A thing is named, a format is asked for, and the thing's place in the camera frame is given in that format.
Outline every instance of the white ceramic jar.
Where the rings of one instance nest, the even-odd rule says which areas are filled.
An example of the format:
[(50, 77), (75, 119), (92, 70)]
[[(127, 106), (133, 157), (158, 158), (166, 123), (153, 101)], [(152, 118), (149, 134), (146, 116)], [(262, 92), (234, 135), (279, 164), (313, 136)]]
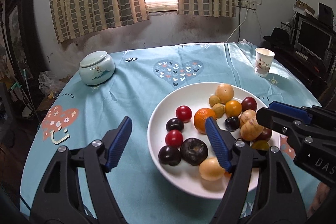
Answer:
[(105, 51), (92, 52), (79, 63), (79, 75), (87, 85), (99, 85), (109, 79), (115, 70), (111, 55)]

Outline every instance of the blue tablecloth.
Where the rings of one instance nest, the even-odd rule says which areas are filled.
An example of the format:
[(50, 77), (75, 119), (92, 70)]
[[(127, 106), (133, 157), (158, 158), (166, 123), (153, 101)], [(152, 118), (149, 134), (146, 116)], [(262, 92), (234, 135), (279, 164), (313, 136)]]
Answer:
[[(154, 108), (167, 94), (181, 86), (211, 81), (248, 90), (266, 105), (272, 101), (298, 107), (319, 105), (304, 85), (275, 60), (266, 78), (257, 76), (254, 73), (255, 46), (248, 43), (187, 44), (117, 52), (111, 56), (116, 70), (108, 81), (87, 86), (76, 73), (46, 119), (55, 127), (55, 139), (63, 137), (63, 131), (68, 130), (71, 137), (62, 144), (75, 149), (101, 139), (108, 130), (116, 128), (124, 116), (132, 118), (133, 132), (119, 165), (107, 174), (115, 199), (130, 224), (209, 223), (219, 204), (219, 200), (196, 198), (177, 189), (152, 162), (147, 147), (147, 125)], [(192, 67), (193, 63), (203, 63), (202, 69)], [(195, 72), (178, 81), (160, 77), (163, 66), (172, 66), (170, 70), (174, 75), (175, 64)], [(23, 171), (21, 196), (29, 206), (58, 147), (51, 142), (49, 132), (50, 127), (41, 126)], [(307, 208), (318, 180), (294, 166), (288, 155), (285, 157)], [(95, 215), (83, 169), (79, 169), (79, 179), (83, 202)], [(243, 216), (250, 214), (254, 194), (254, 191), (248, 194)], [(23, 203), (21, 211), (29, 215)]]

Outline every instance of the white plate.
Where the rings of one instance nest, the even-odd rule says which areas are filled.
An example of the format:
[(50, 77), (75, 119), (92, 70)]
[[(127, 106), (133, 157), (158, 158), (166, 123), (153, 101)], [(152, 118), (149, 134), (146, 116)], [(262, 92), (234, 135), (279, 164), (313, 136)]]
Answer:
[[(166, 123), (169, 119), (176, 117), (175, 111), (181, 105), (187, 105), (193, 112), (190, 122), (184, 124), (182, 132), (184, 140), (187, 138), (198, 138), (206, 143), (209, 149), (208, 158), (214, 157), (215, 154), (211, 148), (207, 135), (199, 133), (194, 127), (194, 114), (203, 107), (209, 107), (209, 97), (213, 95), (216, 88), (221, 83), (205, 82), (187, 85), (168, 94), (154, 109), (149, 120), (147, 129), (147, 141), (152, 160), (161, 174), (173, 185), (194, 196), (210, 199), (222, 199), (227, 187), (229, 178), (224, 176), (217, 181), (206, 181), (201, 178), (198, 172), (198, 166), (191, 166), (182, 160), (177, 166), (161, 165), (158, 159), (160, 149), (166, 145), (165, 137), (167, 134)], [(266, 107), (265, 104), (253, 94), (239, 87), (232, 86), (235, 92), (234, 99), (242, 102), (247, 96), (252, 96), (258, 104), (258, 109)], [(224, 121), (226, 115), (217, 119), (218, 126), (225, 129)], [(237, 139), (240, 138), (240, 129), (232, 132)], [(280, 134), (273, 131), (272, 138), (268, 142), (271, 146), (280, 147)], [(258, 185), (259, 170), (253, 169), (250, 179), (249, 191)]]

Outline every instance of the white paper cup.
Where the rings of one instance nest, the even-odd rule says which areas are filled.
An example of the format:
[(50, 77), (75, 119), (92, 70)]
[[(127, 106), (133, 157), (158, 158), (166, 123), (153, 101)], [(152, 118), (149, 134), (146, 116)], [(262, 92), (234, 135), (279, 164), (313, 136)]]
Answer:
[(261, 77), (268, 75), (275, 53), (266, 48), (255, 49), (254, 73)]

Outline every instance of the jar lid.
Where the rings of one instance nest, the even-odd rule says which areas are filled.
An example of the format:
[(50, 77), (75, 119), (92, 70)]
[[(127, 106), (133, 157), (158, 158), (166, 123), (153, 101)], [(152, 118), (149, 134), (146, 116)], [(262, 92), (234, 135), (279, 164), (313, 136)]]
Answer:
[(79, 63), (79, 65), (82, 68), (90, 67), (102, 61), (106, 55), (107, 55), (107, 52), (105, 51), (92, 52), (88, 54), (87, 56), (85, 56), (83, 60)]

